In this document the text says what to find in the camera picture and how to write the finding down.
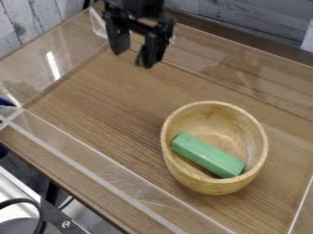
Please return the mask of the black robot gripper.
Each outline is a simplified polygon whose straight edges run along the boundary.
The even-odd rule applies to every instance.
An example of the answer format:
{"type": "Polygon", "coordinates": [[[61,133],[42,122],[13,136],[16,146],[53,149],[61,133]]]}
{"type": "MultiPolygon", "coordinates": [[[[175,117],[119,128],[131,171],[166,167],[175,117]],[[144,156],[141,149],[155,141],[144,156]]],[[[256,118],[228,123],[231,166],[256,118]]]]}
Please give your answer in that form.
{"type": "Polygon", "coordinates": [[[129,31],[144,37],[135,64],[149,69],[163,60],[175,19],[163,13],[164,0],[104,0],[109,48],[116,56],[129,48],[129,31]]]}

